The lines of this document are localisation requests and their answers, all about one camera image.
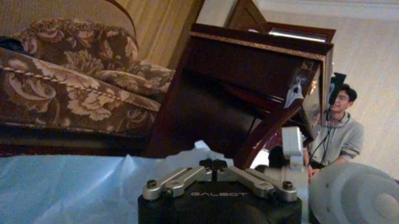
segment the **sofa armrest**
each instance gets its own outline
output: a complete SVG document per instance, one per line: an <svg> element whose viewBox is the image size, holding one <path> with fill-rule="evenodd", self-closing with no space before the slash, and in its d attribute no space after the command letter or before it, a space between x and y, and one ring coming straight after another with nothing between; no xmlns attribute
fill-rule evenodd
<svg viewBox="0 0 399 224"><path fill-rule="evenodd" d="M157 88L161 93L167 93L175 70L167 69L153 64L150 61L143 60L137 64L131 73L146 78L151 82L153 88Z"/></svg>
<svg viewBox="0 0 399 224"><path fill-rule="evenodd" d="M0 123L143 136L159 103L95 78L0 48Z"/></svg>

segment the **white wall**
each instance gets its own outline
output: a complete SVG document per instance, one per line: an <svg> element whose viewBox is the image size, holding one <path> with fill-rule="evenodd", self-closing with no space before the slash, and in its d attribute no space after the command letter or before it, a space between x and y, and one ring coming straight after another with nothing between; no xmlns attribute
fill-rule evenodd
<svg viewBox="0 0 399 224"><path fill-rule="evenodd" d="M399 21L398 0L253 0L274 12Z"/></svg>
<svg viewBox="0 0 399 224"><path fill-rule="evenodd" d="M206 0L197 23L224 27L238 0Z"/></svg>
<svg viewBox="0 0 399 224"><path fill-rule="evenodd" d="M358 92L350 113L364 123L366 141L356 162L399 179L399 21L264 11L266 19L337 29L334 71Z"/></svg>

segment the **black cable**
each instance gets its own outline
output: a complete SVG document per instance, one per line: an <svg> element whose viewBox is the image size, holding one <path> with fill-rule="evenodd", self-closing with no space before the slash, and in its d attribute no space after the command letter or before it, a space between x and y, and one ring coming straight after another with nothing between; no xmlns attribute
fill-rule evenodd
<svg viewBox="0 0 399 224"><path fill-rule="evenodd" d="M328 126L329 128L329 132L328 132L328 145L326 145L326 142L324 143L324 148L325 148L325 151L324 151L324 157L322 157L322 160L321 160L321 164L324 165L325 164L325 161L326 161L326 156L328 156L328 151L329 151L329 144L330 144L330 136L332 136L332 130L333 130L333 125L334 125L334 122L332 120L330 122L330 125Z"/></svg>
<svg viewBox="0 0 399 224"><path fill-rule="evenodd" d="M314 158L314 154L317 153L317 151L318 151L321 145L326 142L326 139L328 139L328 137L330 136L330 132L332 132L332 130L333 130L333 125L332 125L332 126L329 125L329 122L332 122L332 124L333 124L333 120L329 119L329 113L326 114L326 118L328 118L328 134L326 134L325 139L322 140L321 144L318 145L317 149L314 150L314 152L313 152L313 154L312 154L312 156L310 156L310 161L309 161L308 166L310 166L312 161L313 161L313 158Z"/></svg>

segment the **decorative cord trim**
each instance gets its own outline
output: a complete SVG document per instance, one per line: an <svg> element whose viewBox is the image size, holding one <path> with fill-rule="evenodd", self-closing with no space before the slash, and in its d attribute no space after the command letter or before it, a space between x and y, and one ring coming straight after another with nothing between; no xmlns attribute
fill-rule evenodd
<svg viewBox="0 0 399 224"><path fill-rule="evenodd" d="M33 72L25 72L25 71L22 71L22 70L17 70L17 69L14 69L14 68L11 68L11 67L3 67L3 66L0 66L0 70L5 70L5 71L7 71L7 72L13 72L13 73L17 73L17 74L21 74L21 75L26 75L26 76L29 76L29 77L34 77L34 78L38 78L38 79L45 79L45 80L49 80L49 81L51 81L51 82L54 82L54 83L58 83L58 84L63 84L62 81L58 80L58 79L55 79L55 78L47 77L47 76L45 76L45 75L41 75L41 74L34 74ZM75 89L81 89L81 90L85 90L85 91L87 91L87 92L93 92L93 93L95 93L95 94L107 96L107 97L114 98L114 99L117 99L117 100L121 100L121 101L123 101L123 102L126 102L126 103L129 103L129 104L131 104L131 105L134 105L134 106L137 106L137 107L141 107L141 108L143 108L143 109L147 109L147 110L150 110L150 111L154 111L154 112L158 112L158 111L159 111L159 110L155 110L155 109L153 109L153 108L150 108L150 107L146 107L146 106L143 106L143 105L139 105L139 104L134 103L131 100L123 100L123 99L119 98L118 96L111 95L111 94L107 94L107 93L105 93L105 92L102 92L102 91L98 91L98 90L95 90L95 89L86 88L86 87L83 87L83 86L82 86L81 88L77 88L75 86L69 85L69 84L65 84L65 85L66 85L67 87L71 87L71 88L75 88Z"/></svg>
<svg viewBox="0 0 399 224"><path fill-rule="evenodd" d="M75 20L75 19L43 19L34 23L31 23L22 31L19 31L14 38L27 40L30 37L35 36L38 32L46 32L53 28L65 28L74 32L77 31L93 31L93 30L102 30L107 31L117 31L134 40L137 47L138 47L138 40L137 35L131 34L125 28L106 25L98 22L91 22L86 20Z"/></svg>

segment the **white plastic part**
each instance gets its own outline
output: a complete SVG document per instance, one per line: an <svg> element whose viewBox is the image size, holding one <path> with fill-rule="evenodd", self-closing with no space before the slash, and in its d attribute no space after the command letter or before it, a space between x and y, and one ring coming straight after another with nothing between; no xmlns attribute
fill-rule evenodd
<svg viewBox="0 0 399 224"><path fill-rule="evenodd" d="M286 159L292 156L304 156L304 140L300 127L284 127L284 154Z"/></svg>
<svg viewBox="0 0 399 224"><path fill-rule="evenodd" d="M256 30L256 29L249 29L249 31L250 31L250 32L254 32L254 33L260 33L260 31Z"/></svg>
<svg viewBox="0 0 399 224"><path fill-rule="evenodd" d="M310 205L324 224L398 224L399 184L370 166L333 164L313 179Z"/></svg>
<svg viewBox="0 0 399 224"><path fill-rule="evenodd" d="M306 169L296 169L285 166L282 169L268 168L265 174L284 181L292 181L298 190L298 197L302 200L302 223L309 223L309 178Z"/></svg>
<svg viewBox="0 0 399 224"><path fill-rule="evenodd" d="M269 166L269 152L265 149L260 151L250 168L256 169L258 165Z"/></svg>
<svg viewBox="0 0 399 224"><path fill-rule="evenodd" d="M297 82L288 92L285 108L289 108L297 99L305 99L301 82Z"/></svg>

